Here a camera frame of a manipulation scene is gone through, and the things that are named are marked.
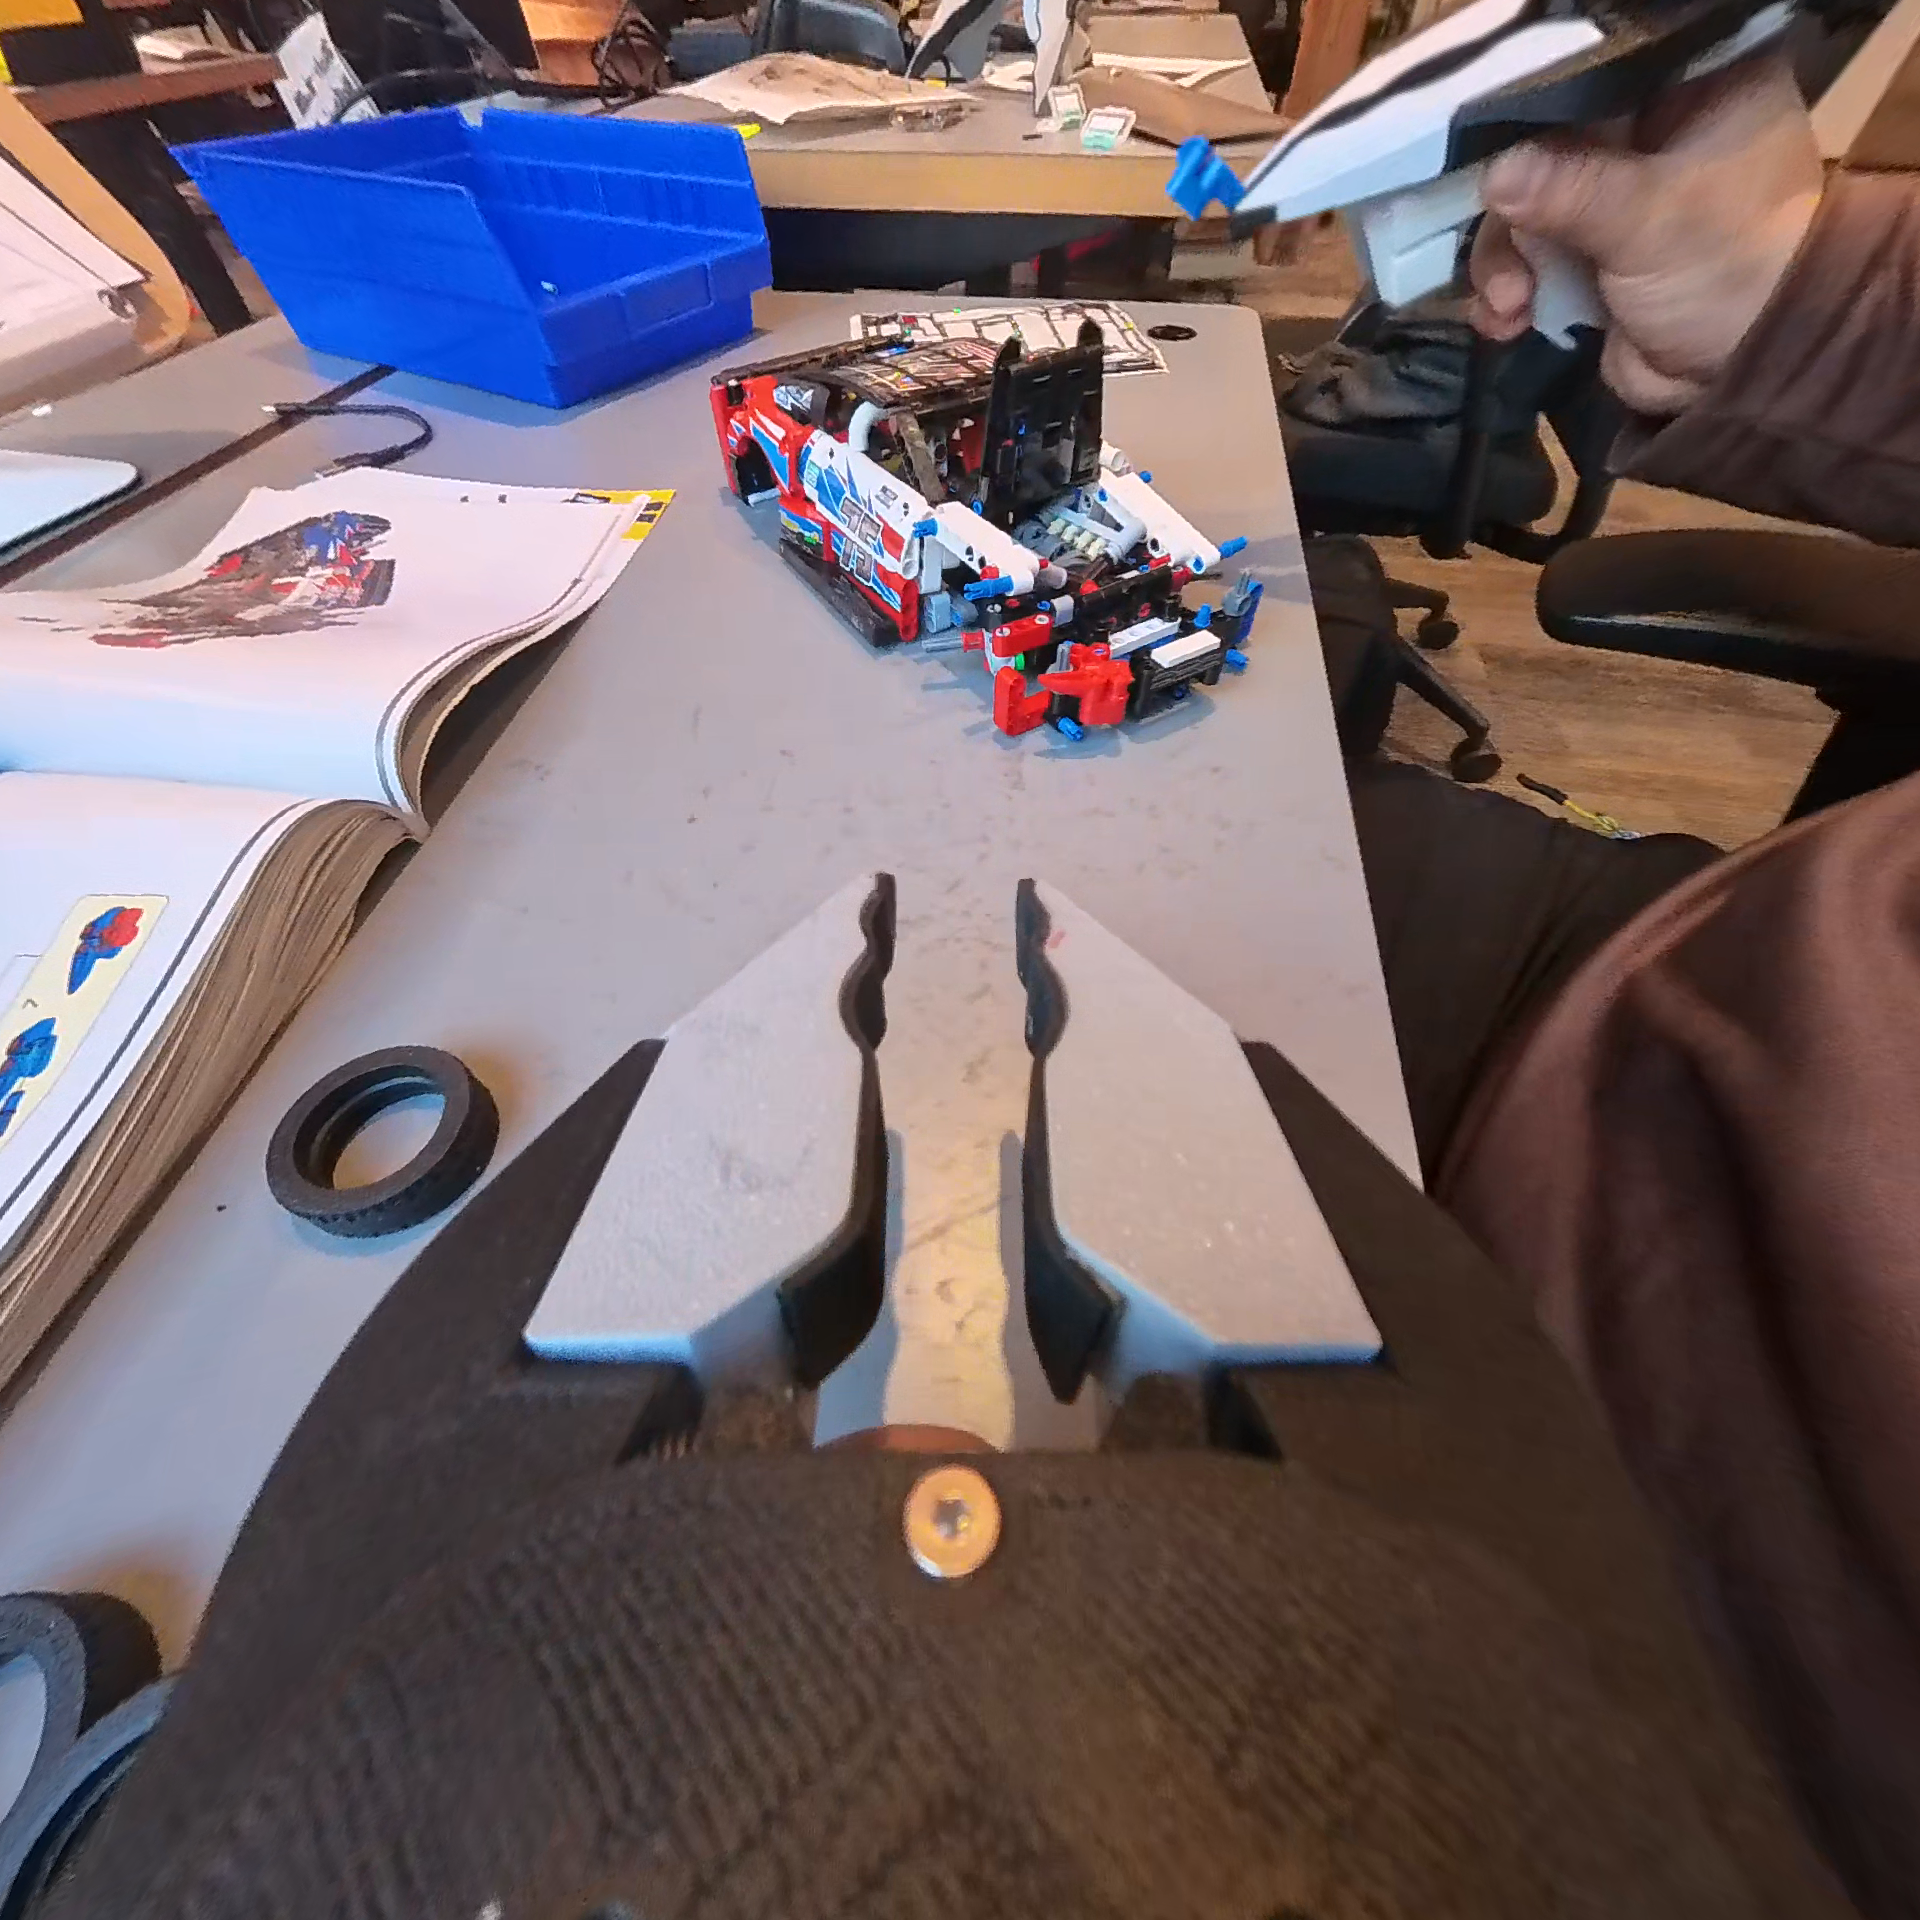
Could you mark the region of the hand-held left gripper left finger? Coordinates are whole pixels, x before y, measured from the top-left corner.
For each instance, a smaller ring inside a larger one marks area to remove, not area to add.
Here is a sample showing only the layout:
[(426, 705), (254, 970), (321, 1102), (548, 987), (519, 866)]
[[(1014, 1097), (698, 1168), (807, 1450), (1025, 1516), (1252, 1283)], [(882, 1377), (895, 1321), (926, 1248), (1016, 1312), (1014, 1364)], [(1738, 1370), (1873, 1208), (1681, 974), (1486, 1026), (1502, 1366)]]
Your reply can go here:
[(817, 906), (673, 1021), (524, 1326), (546, 1360), (820, 1386), (872, 1328), (895, 878)]

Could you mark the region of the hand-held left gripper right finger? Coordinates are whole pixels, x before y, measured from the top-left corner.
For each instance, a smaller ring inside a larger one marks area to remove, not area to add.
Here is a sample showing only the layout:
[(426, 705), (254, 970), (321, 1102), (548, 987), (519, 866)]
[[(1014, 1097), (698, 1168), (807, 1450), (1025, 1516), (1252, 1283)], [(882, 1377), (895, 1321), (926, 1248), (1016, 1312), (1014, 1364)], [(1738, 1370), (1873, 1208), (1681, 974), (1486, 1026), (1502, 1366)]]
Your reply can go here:
[(1366, 1364), (1383, 1336), (1229, 1025), (1024, 878), (1024, 1316), (1046, 1390)]

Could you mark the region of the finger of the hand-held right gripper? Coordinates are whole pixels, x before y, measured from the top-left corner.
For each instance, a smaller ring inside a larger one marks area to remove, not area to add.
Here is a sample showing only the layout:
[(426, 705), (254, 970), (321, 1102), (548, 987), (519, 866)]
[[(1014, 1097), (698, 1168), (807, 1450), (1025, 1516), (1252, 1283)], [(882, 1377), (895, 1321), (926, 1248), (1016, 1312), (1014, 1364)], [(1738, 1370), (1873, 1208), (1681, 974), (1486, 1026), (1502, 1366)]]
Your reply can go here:
[(1606, 57), (1588, 5), (1466, 5), (1364, 64), (1287, 136), (1287, 147), (1338, 138), (1376, 114), (1415, 140), (1445, 136), (1460, 154), (1594, 128), (1617, 117), (1617, 74)]
[(1344, 88), (1337, 102), (1309, 114), (1248, 173), (1232, 236), (1296, 224), (1318, 213), (1415, 194), (1428, 185), (1477, 179), (1488, 154), (1486, 128), (1453, 133), (1505, 93), (1526, 93), (1553, 59), (1446, 59), (1430, 74), (1405, 66), (1364, 96)]

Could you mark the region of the brick-built toy race car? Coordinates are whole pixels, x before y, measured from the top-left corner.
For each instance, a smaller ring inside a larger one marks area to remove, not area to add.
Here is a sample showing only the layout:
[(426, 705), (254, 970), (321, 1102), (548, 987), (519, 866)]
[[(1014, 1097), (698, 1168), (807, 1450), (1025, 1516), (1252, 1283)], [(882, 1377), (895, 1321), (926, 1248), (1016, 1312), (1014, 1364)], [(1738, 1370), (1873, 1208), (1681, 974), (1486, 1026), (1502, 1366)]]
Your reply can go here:
[[(1104, 346), (853, 342), (711, 376), (726, 485), (872, 650), (972, 656), (1000, 737), (1146, 725), (1249, 662), (1262, 585), (1105, 434)], [(1193, 602), (1193, 592), (1224, 592)]]

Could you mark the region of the person's right forearm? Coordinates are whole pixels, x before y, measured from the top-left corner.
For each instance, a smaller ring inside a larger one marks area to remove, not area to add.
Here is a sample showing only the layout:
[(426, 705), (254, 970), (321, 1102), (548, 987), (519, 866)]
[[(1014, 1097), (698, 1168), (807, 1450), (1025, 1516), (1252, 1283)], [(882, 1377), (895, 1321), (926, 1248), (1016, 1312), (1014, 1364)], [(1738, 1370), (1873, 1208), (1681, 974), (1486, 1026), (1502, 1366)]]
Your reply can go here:
[(1916, 176), (1830, 176), (1729, 362), (1679, 417), (1632, 417), (1614, 464), (1660, 490), (1916, 549)]

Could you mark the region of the grey desk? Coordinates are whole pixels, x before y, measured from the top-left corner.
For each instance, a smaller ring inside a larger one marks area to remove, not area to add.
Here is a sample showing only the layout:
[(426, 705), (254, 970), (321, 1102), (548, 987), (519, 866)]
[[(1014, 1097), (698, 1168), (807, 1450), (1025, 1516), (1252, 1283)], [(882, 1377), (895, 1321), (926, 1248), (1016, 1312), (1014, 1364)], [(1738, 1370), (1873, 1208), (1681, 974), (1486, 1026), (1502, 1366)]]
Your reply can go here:
[(5, 1410), (5, 1590), (117, 1594), (177, 1665), (287, 1432), (434, 1228), (333, 1242), (270, 1201), (276, 1118), (325, 1069), (440, 1045), (501, 1110), (494, 1170), (861, 874), (897, 885), (880, 1049), (895, 1164), (886, 1308), (822, 1388), (880, 1424), (1078, 1450), (1018, 1312), (1018, 878), (1061, 888), (1418, 1170), (1300, 572), (1260, 318), (1111, 387), (1109, 434), (1263, 576), (1255, 666), (1119, 746), (1000, 746), (946, 662), (871, 656), (724, 492), (709, 370), (551, 417), (414, 378), (430, 474), (666, 486), (661, 530), (448, 749), (450, 793), (224, 1122)]

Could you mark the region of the person's right hand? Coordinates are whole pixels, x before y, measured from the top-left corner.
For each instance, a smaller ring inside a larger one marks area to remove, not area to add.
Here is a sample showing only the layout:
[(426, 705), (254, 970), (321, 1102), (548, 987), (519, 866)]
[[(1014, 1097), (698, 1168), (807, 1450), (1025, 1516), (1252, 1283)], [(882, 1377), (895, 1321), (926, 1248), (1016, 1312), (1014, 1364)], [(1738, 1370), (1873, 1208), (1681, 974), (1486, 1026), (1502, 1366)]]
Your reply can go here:
[(1532, 329), (1543, 260), (1562, 251), (1604, 309), (1606, 387), (1637, 417), (1678, 417), (1754, 325), (1823, 185), (1778, 54), (1672, 88), (1617, 128), (1517, 145), (1481, 176), (1472, 322), (1493, 342)]

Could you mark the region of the person's dark trousers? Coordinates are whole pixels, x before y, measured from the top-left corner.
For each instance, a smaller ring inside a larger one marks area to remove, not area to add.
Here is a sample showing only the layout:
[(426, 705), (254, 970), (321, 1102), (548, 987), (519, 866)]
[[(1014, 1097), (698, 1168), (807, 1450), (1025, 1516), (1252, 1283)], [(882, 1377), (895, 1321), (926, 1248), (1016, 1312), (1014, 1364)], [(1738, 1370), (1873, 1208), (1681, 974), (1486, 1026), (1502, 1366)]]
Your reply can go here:
[(1606, 840), (1415, 764), (1344, 764), (1418, 1166), (1440, 1184), (1481, 1085), (1573, 974), (1720, 851)]

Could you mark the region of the grey work table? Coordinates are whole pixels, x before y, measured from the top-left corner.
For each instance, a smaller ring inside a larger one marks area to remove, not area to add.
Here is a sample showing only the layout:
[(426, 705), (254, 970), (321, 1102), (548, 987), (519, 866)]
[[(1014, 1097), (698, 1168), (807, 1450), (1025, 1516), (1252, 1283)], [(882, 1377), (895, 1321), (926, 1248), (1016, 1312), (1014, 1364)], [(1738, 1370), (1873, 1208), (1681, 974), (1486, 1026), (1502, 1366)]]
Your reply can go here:
[(948, 128), (759, 126), (742, 140), (774, 285), (940, 285), (1129, 221), (1169, 221), (1173, 154), (1137, 136), (1089, 154), (1040, 133), (1024, 93), (988, 88)]

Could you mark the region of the holographic sticker sheet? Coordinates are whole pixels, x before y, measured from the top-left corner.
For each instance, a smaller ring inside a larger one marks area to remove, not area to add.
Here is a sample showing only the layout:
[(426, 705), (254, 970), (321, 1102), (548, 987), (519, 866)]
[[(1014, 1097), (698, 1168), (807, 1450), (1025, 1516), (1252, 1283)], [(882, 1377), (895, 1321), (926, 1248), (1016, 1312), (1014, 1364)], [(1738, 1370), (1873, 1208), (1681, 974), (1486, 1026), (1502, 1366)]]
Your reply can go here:
[(863, 346), (948, 346), (982, 342), (996, 353), (1016, 340), (1021, 353), (1065, 353), (1077, 346), (1084, 325), (1095, 325), (1111, 378), (1165, 373), (1161, 346), (1112, 301), (1024, 301), (988, 306), (941, 306), (893, 313), (856, 313), (847, 339)]

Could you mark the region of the person's brown top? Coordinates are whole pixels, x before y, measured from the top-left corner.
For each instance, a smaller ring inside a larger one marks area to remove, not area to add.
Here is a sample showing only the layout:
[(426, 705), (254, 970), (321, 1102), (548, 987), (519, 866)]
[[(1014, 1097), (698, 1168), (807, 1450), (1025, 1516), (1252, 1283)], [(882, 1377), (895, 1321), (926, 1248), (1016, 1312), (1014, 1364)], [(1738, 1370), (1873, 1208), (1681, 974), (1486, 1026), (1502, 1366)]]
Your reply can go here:
[(1600, 1404), (1836, 1882), (1916, 1916), (1916, 778), (1580, 962), (1445, 1192)]

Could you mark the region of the loose white papers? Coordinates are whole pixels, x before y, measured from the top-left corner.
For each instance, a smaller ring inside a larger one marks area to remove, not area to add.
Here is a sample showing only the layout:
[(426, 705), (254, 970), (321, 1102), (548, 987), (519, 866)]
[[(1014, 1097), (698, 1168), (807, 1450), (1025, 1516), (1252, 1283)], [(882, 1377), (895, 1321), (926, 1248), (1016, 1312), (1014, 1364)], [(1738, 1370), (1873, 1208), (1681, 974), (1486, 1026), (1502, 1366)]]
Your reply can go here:
[(762, 128), (836, 128), (853, 123), (940, 123), (977, 110), (967, 88), (908, 81), (884, 69), (817, 54), (759, 54), (671, 88), (646, 105), (678, 123), (757, 123)]

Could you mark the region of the open instruction booklet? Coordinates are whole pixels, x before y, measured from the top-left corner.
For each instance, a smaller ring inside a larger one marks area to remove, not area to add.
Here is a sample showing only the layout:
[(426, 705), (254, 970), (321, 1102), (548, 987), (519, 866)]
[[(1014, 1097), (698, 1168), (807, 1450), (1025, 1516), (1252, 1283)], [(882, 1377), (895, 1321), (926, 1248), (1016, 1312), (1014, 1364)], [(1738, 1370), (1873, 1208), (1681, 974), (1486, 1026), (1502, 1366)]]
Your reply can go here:
[(354, 468), (158, 578), (5, 592), (5, 1388), (425, 842), (448, 715), (671, 501)]

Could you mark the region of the blue plastic bin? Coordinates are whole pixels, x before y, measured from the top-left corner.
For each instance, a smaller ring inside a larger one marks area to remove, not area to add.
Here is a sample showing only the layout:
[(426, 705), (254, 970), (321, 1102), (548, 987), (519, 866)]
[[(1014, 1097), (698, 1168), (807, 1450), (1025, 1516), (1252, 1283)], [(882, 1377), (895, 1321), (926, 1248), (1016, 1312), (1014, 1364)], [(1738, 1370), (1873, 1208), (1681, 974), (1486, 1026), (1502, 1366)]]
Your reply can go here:
[(304, 347), (546, 410), (744, 340), (774, 280), (726, 126), (442, 107), (175, 158)]

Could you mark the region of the brown backing board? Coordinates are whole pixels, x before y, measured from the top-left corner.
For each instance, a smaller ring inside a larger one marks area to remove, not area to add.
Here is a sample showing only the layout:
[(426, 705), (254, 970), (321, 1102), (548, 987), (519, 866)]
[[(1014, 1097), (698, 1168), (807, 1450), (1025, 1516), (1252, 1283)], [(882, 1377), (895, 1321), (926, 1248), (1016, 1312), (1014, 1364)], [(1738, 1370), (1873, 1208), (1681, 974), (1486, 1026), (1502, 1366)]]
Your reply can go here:
[(82, 393), (109, 378), (144, 368), (180, 347), (193, 318), (191, 301), (175, 269), (158, 244), (71, 160), (26, 114), (12, 88), (1, 89), (1, 158), (12, 158), (44, 185), (73, 217), (77, 217), (114, 254), (144, 269), (145, 281), (135, 293), (135, 346), (109, 350), (50, 376), (29, 387), (5, 392), (1, 412), (12, 417), (36, 403)]

